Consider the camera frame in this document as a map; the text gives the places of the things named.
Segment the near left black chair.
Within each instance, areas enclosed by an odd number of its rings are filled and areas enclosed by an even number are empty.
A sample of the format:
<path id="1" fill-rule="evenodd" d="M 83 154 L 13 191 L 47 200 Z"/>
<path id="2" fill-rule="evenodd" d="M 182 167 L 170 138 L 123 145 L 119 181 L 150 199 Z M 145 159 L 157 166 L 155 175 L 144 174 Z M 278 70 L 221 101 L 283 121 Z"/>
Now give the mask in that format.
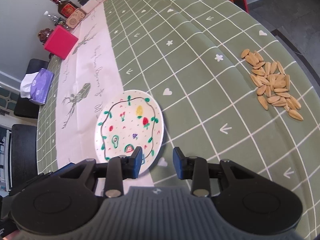
<path id="1" fill-rule="evenodd" d="M 36 126 L 14 124 L 11 130 L 11 178 L 16 187 L 37 176 Z"/>

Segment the wooden speaker box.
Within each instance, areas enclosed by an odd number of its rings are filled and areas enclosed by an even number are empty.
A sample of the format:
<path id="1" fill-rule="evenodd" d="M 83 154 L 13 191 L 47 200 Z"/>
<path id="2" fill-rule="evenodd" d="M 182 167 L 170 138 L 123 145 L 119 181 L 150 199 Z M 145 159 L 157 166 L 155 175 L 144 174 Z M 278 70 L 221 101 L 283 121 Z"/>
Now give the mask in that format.
<path id="1" fill-rule="evenodd" d="M 64 28 L 68 31 L 76 28 L 79 23 L 85 18 L 86 14 L 81 9 L 76 9 L 69 18 L 67 18 Z"/>

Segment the purple tissue box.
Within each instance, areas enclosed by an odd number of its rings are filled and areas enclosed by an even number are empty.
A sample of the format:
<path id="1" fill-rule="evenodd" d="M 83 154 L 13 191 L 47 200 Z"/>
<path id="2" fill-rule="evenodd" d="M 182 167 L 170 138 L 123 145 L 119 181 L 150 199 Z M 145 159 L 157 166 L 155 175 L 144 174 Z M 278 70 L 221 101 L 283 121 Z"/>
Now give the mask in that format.
<path id="1" fill-rule="evenodd" d="M 54 73 L 44 68 L 26 74 L 20 84 L 20 97 L 39 106 L 45 105 L 53 78 Z"/>

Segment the clear plastic bottle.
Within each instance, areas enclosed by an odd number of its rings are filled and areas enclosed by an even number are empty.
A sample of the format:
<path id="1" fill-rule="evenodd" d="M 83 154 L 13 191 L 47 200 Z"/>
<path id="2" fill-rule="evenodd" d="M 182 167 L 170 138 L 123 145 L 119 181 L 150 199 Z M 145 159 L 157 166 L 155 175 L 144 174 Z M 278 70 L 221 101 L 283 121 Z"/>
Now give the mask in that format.
<path id="1" fill-rule="evenodd" d="M 52 13 L 50 13 L 49 11 L 45 11 L 44 14 L 43 14 L 47 19 L 50 20 L 50 22 L 53 23 L 53 25 L 55 26 L 62 26 L 62 27 L 65 27 L 66 26 L 66 22 L 63 18 L 59 17 L 59 16 L 56 16 Z"/>

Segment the far left black chair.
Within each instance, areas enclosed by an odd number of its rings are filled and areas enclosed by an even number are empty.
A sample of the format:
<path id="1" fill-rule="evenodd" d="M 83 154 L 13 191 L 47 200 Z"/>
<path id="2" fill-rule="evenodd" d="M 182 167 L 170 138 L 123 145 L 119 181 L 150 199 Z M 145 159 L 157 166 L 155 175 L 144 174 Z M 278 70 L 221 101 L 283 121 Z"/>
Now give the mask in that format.
<path id="1" fill-rule="evenodd" d="M 26 74 L 20 84 L 20 94 L 14 109 L 14 115 L 20 118 L 37 119 L 39 115 L 39 105 L 30 101 L 31 88 L 38 72 L 48 67 L 47 61 L 31 59 L 28 63 Z"/>

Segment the brown ceramic jar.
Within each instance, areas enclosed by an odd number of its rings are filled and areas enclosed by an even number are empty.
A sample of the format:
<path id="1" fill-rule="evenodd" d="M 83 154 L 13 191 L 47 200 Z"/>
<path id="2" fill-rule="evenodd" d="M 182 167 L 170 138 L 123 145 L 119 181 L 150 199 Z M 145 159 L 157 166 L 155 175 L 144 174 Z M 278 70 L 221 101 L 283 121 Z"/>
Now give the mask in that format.
<path id="1" fill-rule="evenodd" d="M 47 42 L 48 38 L 50 37 L 50 35 L 52 34 L 53 31 L 54 30 L 50 29 L 50 28 L 40 30 L 37 35 L 39 41 L 44 45 Z"/>

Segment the green checked tablecloth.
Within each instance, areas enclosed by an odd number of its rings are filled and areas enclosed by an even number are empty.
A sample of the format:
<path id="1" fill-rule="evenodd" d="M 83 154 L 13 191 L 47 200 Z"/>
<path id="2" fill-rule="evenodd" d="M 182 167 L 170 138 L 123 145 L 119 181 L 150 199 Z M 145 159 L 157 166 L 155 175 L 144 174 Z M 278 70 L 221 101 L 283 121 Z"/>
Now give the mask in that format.
<path id="1" fill-rule="evenodd" d="M 123 29 L 118 51 L 129 41 L 141 64 L 147 92 L 164 117 L 163 145 L 149 169 L 153 185 L 189 186 L 177 178 L 172 150 L 217 163 L 231 159 L 293 191 L 302 201 L 297 228 L 305 239 L 319 235 L 319 96 L 283 45 L 248 13 L 227 0 L 106 0 L 117 3 Z M 283 108 L 266 111 L 257 100 L 240 57 L 258 51 L 279 61 L 290 76 L 290 94 L 303 121 Z M 56 99 L 61 63 L 37 124 L 37 170 L 52 172 L 56 157 Z"/>

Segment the painted white ceramic plate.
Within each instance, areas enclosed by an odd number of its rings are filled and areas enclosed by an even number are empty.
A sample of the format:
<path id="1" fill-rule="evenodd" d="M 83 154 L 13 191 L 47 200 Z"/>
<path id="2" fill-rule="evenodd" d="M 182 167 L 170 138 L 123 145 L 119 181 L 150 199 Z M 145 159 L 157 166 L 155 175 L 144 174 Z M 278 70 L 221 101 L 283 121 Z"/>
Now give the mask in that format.
<path id="1" fill-rule="evenodd" d="M 126 90 L 116 95 L 99 115 L 94 133 L 94 148 L 100 163 L 117 156 L 129 156 L 142 148 L 140 173 L 157 158 L 164 135 L 162 111 L 156 100 L 141 90 Z"/>

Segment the red gift box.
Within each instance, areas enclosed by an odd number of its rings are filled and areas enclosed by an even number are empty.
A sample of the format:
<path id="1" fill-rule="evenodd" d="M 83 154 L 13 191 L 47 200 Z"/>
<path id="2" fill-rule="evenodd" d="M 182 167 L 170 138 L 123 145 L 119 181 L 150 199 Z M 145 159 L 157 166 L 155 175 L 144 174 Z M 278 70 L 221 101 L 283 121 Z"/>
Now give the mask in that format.
<path id="1" fill-rule="evenodd" d="M 43 48 L 60 59 L 65 60 L 77 41 L 78 38 L 76 36 L 58 25 L 47 38 Z"/>

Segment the pink table runner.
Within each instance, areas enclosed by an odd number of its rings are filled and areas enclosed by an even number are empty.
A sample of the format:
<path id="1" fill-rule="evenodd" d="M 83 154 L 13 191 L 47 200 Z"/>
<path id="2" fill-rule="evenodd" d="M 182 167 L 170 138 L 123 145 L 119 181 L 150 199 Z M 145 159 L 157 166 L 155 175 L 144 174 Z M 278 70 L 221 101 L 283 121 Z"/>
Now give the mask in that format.
<path id="1" fill-rule="evenodd" d="M 76 28 L 78 42 L 61 63 L 55 109 L 56 167 L 87 158 L 99 162 L 94 133 L 104 107 L 126 90 L 148 93 L 129 41 L 118 51 L 112 47 L 116 30 L 123 29 L 119 14 L 117 3 L 98 5 Z M 149 169 L 137 179 L 125 180 L 125 189 L 153 186 Z"/>

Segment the pile of seeds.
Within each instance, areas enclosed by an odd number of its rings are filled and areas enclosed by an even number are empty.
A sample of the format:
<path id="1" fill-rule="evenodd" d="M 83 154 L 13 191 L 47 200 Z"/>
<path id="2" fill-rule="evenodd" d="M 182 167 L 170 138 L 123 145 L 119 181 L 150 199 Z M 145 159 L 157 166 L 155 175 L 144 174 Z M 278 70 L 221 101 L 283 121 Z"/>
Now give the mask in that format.
<path id="1" fill-rule="evenodd" d="M 299 113 L 302 106 L 290 94 L 291 79 L 282 64 L 279 61 L 265 61 L 256 50 L 244 49 L 240 57 L 252 67 L 249 77 L 256 86 L 257 100 L 263 109 L 267 111 L 270 106 L 283 108 L 291 118 L 303 121 Z"/>

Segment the black chair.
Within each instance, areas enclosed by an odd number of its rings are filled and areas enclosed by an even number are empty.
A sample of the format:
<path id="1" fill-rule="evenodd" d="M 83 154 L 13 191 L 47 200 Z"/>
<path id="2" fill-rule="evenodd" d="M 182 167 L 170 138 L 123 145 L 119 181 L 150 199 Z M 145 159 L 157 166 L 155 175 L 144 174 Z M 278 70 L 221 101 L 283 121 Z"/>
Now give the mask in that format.
<path id="1" fill-rule="evenodd" d="M 14 109 L 14 115 L 20 118 L 37 119 L 39 115 L 39 105 L 30 101 L 31 88 L 38 72 L 48 67 L 47 61 L 31 59 L 28 63 L 26 74 L 20 84 L 20 94 Z"/>
<path id="2" fill-rule="evenodd" d="M 36 126 L 14 124 L 11 130 L 11 178 L 16 187 L 37 176 Z"/>

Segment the brown liquor bottle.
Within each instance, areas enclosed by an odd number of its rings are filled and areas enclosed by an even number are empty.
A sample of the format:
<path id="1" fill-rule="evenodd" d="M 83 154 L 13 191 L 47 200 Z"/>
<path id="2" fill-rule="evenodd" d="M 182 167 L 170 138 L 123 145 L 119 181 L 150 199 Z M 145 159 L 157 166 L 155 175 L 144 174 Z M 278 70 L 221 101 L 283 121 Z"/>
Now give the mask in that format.
<path id="1" fill-rule="evenodd" d="M 57 5 L 58 13 L 64 18 L 69 18 L 73 12 L 79 7 L 70 0 L 51 0 Z"/>

